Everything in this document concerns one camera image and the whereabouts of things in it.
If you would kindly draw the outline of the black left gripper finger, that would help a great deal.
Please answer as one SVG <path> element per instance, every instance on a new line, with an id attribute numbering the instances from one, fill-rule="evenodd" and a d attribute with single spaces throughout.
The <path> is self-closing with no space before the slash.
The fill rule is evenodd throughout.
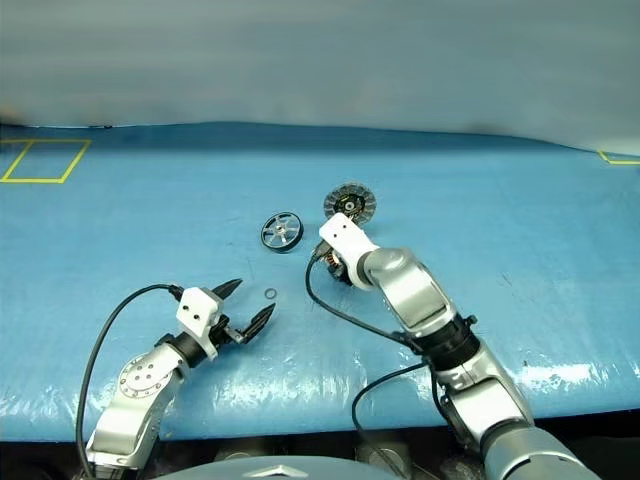
<path id="1" fill-rule="evenodd" d="M 241 283 L 241 278 L 232 279 L 214 287 L 211 292 L 221 300 L 225 300 L 241 285 Z"/>
<path id="2" fill-rule="evenodd" d="M 267 325 L 269 322 L 276 304 L 270 305 L 261 309 L 250 321 L 249 325 L 242 331 L 240 331 L 240 344 L 247 344 L 253 340 Z"/>

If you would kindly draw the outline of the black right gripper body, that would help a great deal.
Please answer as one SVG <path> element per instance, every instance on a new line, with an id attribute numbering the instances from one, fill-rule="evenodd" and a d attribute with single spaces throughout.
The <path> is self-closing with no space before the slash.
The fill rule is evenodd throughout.
<path id="1" fill-rule="evenodd" d="M 352 286 L 353 283 L 348 274 L 348 268 L 336 251 L 325 244 L 326 253 L 323 256 L 323 260 L 327 265 L 327 271 L 332 275 L 334 279 L 345 285 Z"/>

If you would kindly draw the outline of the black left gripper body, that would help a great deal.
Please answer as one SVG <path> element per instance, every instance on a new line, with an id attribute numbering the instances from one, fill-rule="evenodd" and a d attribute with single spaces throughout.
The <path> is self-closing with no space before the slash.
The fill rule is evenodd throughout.
<path id="1" fill-rule="evenodd" d="M 211 343 L 215 348 L 221 348 L 229 343 L 241 345 L 247 342 L 244 333 L 230 327 L 229 322 L 229 317 L 222 314 L 217 323 L 211 327 Z"/>

